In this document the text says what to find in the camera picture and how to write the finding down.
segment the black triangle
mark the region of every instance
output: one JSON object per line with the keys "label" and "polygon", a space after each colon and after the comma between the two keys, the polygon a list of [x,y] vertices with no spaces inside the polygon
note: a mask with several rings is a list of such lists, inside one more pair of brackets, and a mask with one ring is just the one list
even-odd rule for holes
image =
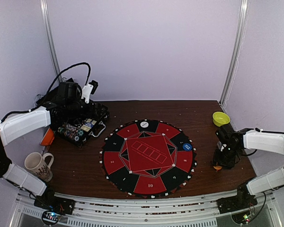
{"label": "black triangle", "polygon": [[122,156],[122,155],[128,155],[127,149],[121,154],[121,156]]}
{"label": "black triangle", "polygon": [[167,144],[168,149],[175,148],[172,145]]}
{"label": "black triangle", "polygon": [[149,170],[145,170],[147,173],[149,173],[149,174],[151,174],[151,175],[153,175],[153,176],[155,176],[155,174],[153,173],[153,170],[152,169],[149,169]]}
{"label": "black triangle", "polygon": [[161,168],[159,168],[159,169],[153,169],[154,175],[157,175],[157,173],[158,173],[160,170],[161,170]]}
{"label": "black triangle", "polygon": [[128,155],[121,155],[123,158],[125,158],[127,161],[129,161]]}
{"label": "black triangle", "polygon": [[144,137],[149,137],[149,136],[151,136],[150,134],[147,134],[147,133],[143,133],[144,134]]}
{"label": "black triangle", "polygon": [[175,148],[170,148],[170,149],[169,149],[169,153],[170,153],[170,154],[174,153],[174,151],[175,151]]}

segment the chip stack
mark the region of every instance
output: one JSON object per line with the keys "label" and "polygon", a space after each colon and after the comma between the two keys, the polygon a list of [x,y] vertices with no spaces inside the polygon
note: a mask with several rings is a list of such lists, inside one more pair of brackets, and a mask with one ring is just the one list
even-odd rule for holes
{"label": "chip stack", "polygon": [[84,134],[84,131],[82,129],[79,129],[76,126],[73,126],[71,124],[65,123],[65,124],[63,124],[63,127],[66,128],[67,130],[75,133],[77,136],[83,136],[83,134]]}
{"label": "chip stack", "polygon": [[79,136],[76,133],[73,133],[64,127],[58,128],[58,132],[71,140],[79,141]]}

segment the yellow bowl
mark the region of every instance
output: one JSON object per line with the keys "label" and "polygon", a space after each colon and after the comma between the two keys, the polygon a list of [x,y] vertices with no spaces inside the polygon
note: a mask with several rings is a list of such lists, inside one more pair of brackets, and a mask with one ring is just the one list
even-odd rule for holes
{"label": "yellow bowl", "polygon": [[222,126],[231,122],[229,116],[223,112],[214,112],[213,113],[213,123],[217,126]]}

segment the white wall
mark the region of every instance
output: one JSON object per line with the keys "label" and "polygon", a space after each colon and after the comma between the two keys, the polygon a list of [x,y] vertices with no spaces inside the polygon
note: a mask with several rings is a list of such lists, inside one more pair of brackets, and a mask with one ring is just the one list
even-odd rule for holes
{"label": "white wall", "polygon": [[[218,100],[240,2],[56,0],[48,9],[60,68],[89,62],[95,100]],[[66,75],[83,85],[86,71]]]}
{"label": "white wall", "polygon": [[[39,0],[0,1],[0,119],[9,111],[34,107],[54,78]],[[27,154],[40,151],[38,130],[6,147],[20,166]],[[8,223],[17,190],[0,179],[0,227]]]}
{"label": "white wall", "polygon": [[[284,131],[284,1],[251,1],[244,44],[226,111],[235,127]],[[257,175],[284,165],[284,157],[258,151]],[[284,189],[275,192],[284,218]]]}

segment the metal pole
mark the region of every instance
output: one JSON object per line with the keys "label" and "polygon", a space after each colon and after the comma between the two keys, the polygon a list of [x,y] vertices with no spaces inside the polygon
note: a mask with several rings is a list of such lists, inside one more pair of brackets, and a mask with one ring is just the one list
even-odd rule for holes
{"label": "metal pole", "polygon": [[53,44],[53,34],[52,34],[50,20],[49,20],[47,0],[40,0],[40,4],[41,4],[41,12],[42,12],[42,16],[43,16],[45,30],[46,30],[46,34],[47,34],[47,41],[48,41],[48,44],[49,44],[49,49],[50,49],[50,53],[51,53],[51,57],[52,57],[53,68],[55,70],[56,75],[58,75],[60,73],[60,68],[59,68],[59,64],[58,64],[55,46]]}
{"label": "metal pole", "polygon": [[237,62],[240,48],[242,45],[242,39],[243,39],[244,30],[245,30],[248,7],[249,7],[249,0],[242,0],[235,45],[233,48],[231,63],[230,63],[230,67],[228,70],[226,82],[225,82],[222,96],[220,99],[220,105],[223,107],[226,104],[228,94],[229,94],[229,89],[231,88],[231,82],[234,77],[235,66],[236,66],[236,62]]}

